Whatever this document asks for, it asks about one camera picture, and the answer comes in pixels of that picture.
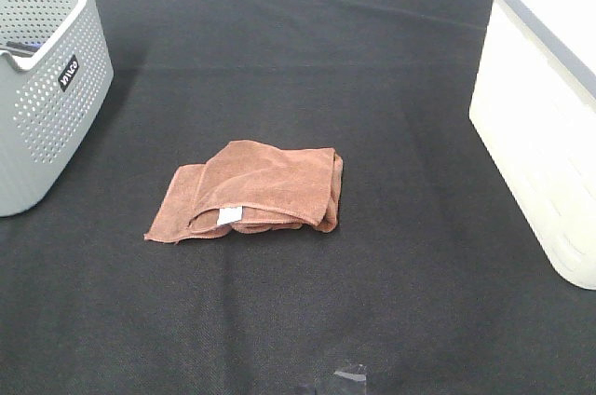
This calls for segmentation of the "brown microfiber towel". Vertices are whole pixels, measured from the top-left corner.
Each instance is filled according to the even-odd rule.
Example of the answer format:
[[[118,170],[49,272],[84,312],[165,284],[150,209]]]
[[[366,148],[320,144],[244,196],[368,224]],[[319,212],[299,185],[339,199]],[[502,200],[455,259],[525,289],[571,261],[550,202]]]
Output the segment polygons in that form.
[[[305,225],[338,225],[343,160],[330,148],[232,141],[204,164],[179,167],[144,237],[160,243]]]

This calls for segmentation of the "white plastic storage box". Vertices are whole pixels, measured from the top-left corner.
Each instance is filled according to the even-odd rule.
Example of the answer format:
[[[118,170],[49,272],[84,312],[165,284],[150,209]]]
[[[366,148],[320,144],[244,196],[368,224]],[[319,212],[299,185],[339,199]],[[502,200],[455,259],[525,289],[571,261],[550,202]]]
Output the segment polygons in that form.
[[[493,0],[469,106],[556,272],[595,286],[595,0]]]

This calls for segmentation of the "clear tape piece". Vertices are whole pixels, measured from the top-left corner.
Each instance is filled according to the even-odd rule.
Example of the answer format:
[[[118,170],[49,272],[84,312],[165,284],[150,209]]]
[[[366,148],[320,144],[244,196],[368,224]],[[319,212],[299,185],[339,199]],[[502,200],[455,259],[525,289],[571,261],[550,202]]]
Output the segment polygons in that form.
[[[356,384],[365,384],[367,381],[367,367],[363,364],[350,364],[335,370],[333,375]]]

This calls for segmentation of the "black table cloth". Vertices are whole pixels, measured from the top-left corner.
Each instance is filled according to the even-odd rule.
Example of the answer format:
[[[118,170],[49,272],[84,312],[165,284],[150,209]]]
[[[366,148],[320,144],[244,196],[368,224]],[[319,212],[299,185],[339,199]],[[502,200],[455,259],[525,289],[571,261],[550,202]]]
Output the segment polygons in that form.
[[[551,267],[468,119],[492,0],[96,0],[115,77],[1,222],[5,394],[591,394],[595,294]],[[148,242],[228,142],[331,146],[340,222]]]

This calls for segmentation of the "grey perforated plastic basket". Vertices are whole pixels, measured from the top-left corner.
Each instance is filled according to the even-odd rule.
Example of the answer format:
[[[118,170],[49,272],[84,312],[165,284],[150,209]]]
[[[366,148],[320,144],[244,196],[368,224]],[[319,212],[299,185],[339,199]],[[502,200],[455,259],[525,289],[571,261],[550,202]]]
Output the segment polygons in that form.
[[[95,0],[1,0],[1,214],[29,210],[75,154],[114,69]]]

